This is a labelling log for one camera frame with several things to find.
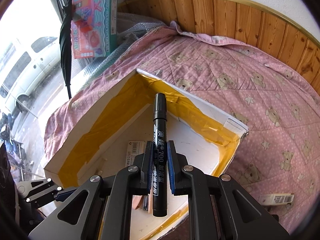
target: black umbrella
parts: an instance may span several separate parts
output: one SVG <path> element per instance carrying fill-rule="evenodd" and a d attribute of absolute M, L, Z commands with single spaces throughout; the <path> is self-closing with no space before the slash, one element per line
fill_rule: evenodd
<path fill-rule="evenodd" d="M 67 5 L 63 7 L 63 20 L 60 29 L 60 51 L 61 51 L 61 68 L 68 90 L 69 99 L 71 99 L 71 20 L 72 20 L 72 0 L 67 1 Z"/>

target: small white box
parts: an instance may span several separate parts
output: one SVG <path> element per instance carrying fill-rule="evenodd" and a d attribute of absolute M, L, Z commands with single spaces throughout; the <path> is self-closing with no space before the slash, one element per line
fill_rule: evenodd
<path fill-rule="evenodd" d="M 125 165 L 130 166 L 133 165 L 134 158 L 138 154 L 144 153 L 146 148 L 145 141 L 129 141 L 127 148 L 127 159 L 125 160 Z"/>
<path fill-rule="evenodd" d="M 293 198 L 293 193 L 265 194 L 260 195 L 258 202 L 262 206 L 279 206 L 291 203 Z"/>

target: black metal bracket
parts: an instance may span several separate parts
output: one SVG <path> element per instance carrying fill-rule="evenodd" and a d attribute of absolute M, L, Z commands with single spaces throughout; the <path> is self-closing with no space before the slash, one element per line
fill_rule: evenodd
<path fill-rule="evenodd" d="M 168 141 L 167 146 L 171 191 L 174 195 L 188 195 L 190 239 L 288 238 L 287 231 L 229 175 L 219 178 L 206 175 L 176 152 L 173 141 Z M 56 192 L 57 185 L 45 180 L 37 181 L 38 185 L 32 188 L 26 186 L 20 197 L 29 198 L 33 205 L 64 200 L 29 237 L 33 240 L 94 240 L 98 236 L 101 240 L 129 239 L 132 196 L 150 193 L 152 154 L 153 142 L 148 141 L 145 153 L 137 155 L 132 166 L 107 178 L 94 175 L 78 188 Z"/>
<path fill-rule="evenodd" d="M 213 207 L 217 211 L 221 240 L 284 240 L 289 237 L 288 232 L 228 174 L 219 178 L 206 175 L 188 165 L 176 152 L 173 141 L 168 142 L 168 148 L 174 174 L 170 187 L 174 195 L 188 195 L 190 239 L 218 240 Z"/>

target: white cardboard panel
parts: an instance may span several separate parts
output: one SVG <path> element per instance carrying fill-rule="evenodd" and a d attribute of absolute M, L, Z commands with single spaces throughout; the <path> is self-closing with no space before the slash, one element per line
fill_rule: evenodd
<path fill-rule="evenodd" d="M 111 89 L 108 90 L 93 106 L 80 118 L 76 123 L 74 128 L 71 130 L 68 138 L 58 150 L 58 152 L 52 157 L 49 163 L 45 166 L 45 170 L 51 171 L 53 173 L 58 173 L 66 158 L 68 157 L 70 151 L 79 141 L 81 136 L 90 131 L 91 127 L 100 116 L 103 109 L 109 103 L 109 101 L 115 97 L 119 91 L 122 89 L 127 80 L 136 73 L 135 70 L 130 72 L 117 84 L 115 84 Z"/>
<path fill-rule="evenodd" d="M 189 126 L 177 121 L 170 114 L 167 115 L 167 118 L 167 139 L 174 140 L 177 152 L 184 154 L 189 164 L 201 169 L 206 174 L 210 174 L 219 163 L 218 147 L 205 141 Z M 130 140 L 153 140 L 153 106 L 148 106 L 102 154 L 103 158 L 106 159 L 102 168 L 102 177 L 112 176 L 125 167 L 127 146 Z M 100 159 L 84 173 L 78 181 L 80 185 L 94 174 L 99 163 Z M 148 234 L 151 229 L 161 225 L 188 200 L 187 196 L 171 195 L 169 180 L 167 195 L 168 215 L 164 218 L 156 218 L 141 209 L 132 210 L 130 239 L 140 239 Z"/>
<path fill-rule="evenodd" d="M 144 70 L 141 70 L 141 69 L 137 69 L 137 72 L 138 73 L 141 73 L 145 76 L 149 76 L 149 77 L 152 77 L 154 79 L 159 79 L 158 77 L 148 73 L 148 72 L 145 72 Z M 201 98 L 199 97 L 196 97 L 192 94 L 190 94 L 189 92 L 181 89 L 181 88 L 178 88 L 166 81 L 163 80 L 164 83 L 166 83 L 167 85 L 173 87 L 175 90 L 179 91 L 181 94 L 183 94 L 184 96 L 186 96 L 187 98 L 190 99 L 190 101 L 197 107 L 200 109 L 200 111 L 207 115 L 208 117 L 218 121 L 219 123 L 221 124 L 225 124 L 227 121 L 228 122 L 235 122 L 236 124 L 232 126 L 229 126 L 229 128 L 233 128 L 231 131 L 236 133 L 239 137 L 241 137 L 246 131 L 248 131 L 248 127 L 243 124 L 242 122 L 240 122 L 238 119 L 234 118 L 233 116 L 231 116 L 230 114 L 222 111 L 221 109 L 217 108 L 216 106 L 202 100 Z"/>

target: metal screw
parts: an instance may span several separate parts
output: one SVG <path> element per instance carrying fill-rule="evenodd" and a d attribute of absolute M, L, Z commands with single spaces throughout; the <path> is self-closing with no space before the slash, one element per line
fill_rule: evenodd
<path fill-rule="evenodd" d="M 136 165 L 131 165 L 128 167 L 128 171 L 135 172 L 137 170 L 138 170 L 138 167 Z"/>
<path fill-rule="evenodd" d="M 186 166 L 183 167 L 183 169 L 184 169 L 185 171 L 193 171 L 193 166 L 191 166 L 191 165 L 186 165 Z"/>
<path fill-rule="evenodd" d="M 228 175 L 228 174 L 222 174 L 221 179 L 222 179 L 223 181 L 230 181 L 230 180 L 231 180 L 231 177 L 230 177 L 230 175 Z"/>
<path fill-rule="evenodd" d="M 90 181 L 91 182 L 98 182 L 100 180 L 100 176 L 99 175 L 93 175 L 91 178 L 90 178 Z"/>

